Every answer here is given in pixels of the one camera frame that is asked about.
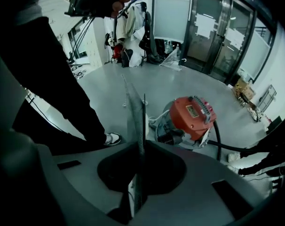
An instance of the label on vacuum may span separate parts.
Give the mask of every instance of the label on vacuum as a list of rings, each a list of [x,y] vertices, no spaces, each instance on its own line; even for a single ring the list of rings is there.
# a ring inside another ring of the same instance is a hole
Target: label on vacuum
[[[197,111],[194,109],[194,107],[192,105],[188,105],[186,106],[186,109],[189,111],[190,115],[195,118],[195,117],[198,117],[198,113]]]

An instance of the black hose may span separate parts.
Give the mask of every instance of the black hose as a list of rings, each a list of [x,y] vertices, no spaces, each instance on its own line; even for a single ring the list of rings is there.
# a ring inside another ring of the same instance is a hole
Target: black hose
[[[246,148],[238,148],[238,147],[233,147],[233,146],[229,146],[229,145],[224,145],[222,143],[218,143],[216,141],[212,141],[209,140],[207,143],[212,144],[212,145],[216,145],[218,147],[222,147],[228,150],[232,150],[232,151],[236,151],[236,152],[241,152],[241,153],[269,153],[271,151],[269,149],[266,150],[254,150],[254,149],[246,149]]]
[[[219,144],[221,144],[221,137],[220,137],[220,132],[219,132],[217,121],[214,121],[214,130],[216,132],[217,141]],[[218,154],[217,154],[217,160],[218,161],[221,160],[221,152],[222,152],[222,149],[220,146],[218,146]]]

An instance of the white sneaker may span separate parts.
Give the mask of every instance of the white sneaker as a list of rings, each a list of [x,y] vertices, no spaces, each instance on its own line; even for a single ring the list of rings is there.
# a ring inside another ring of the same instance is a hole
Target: white sneaker
[[[227,161],[228,162],[239,160],[239,159],[241,159],[240,153],[229,153],[227,155]]]
[[[229,170],[233,171],[234,173],[237,173],[238,174],[238,170],[239,168],[235,168],[235,167],[232,167],[232,166],[227,166]]]
[[[121,135],[118,133],[109,133],[109,134],[105,133],[105,135],[106,135],[106,141],[104,145],[107,145],[107,146],[117,145],[122,140]]]

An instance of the floor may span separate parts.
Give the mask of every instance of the floor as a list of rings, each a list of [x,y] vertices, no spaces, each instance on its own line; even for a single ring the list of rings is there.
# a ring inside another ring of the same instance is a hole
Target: floor
[[[127,140],[127,109],[125,87],[121,75],[132,82],[136,90],[149,104],[146,107],[149,116],[158,116],[165,105],[177,97],[197,95],[204,97],[217,114],[217,123],[222,143],[236,147],[253,145],[266,134],[264,126],[256,123],[246,108],[239,105],[232,91],[225,84],[205,74],[183,67],[177,72],[172,69],[144,63],[143,67],[122,68],[120,64],[107,64],[93,73],[86,74],[78,82],[90,99],[107,132],[120,133]],[[62,130],[75,136],[83,136],[53,107],[49,107],[45,115]],[[216,140],[215,132],[210,139]],[[152,131],[148,139],[153,139]],[[207,145],[198,152],[216,157],[217,148]]]

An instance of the window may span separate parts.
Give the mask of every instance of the window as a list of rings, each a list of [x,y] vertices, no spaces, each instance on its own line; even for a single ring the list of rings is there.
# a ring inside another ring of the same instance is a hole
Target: window
[[[82,37],[81,31],[83,30],[84,23],[87,20],[87,18],[81,19],[68,33],[69,40],[71,42],[71,47],[75,49],[74,56],[76,59],[82,58],[87,56],[87,53],[85,51],[84,43],[81,43]]]

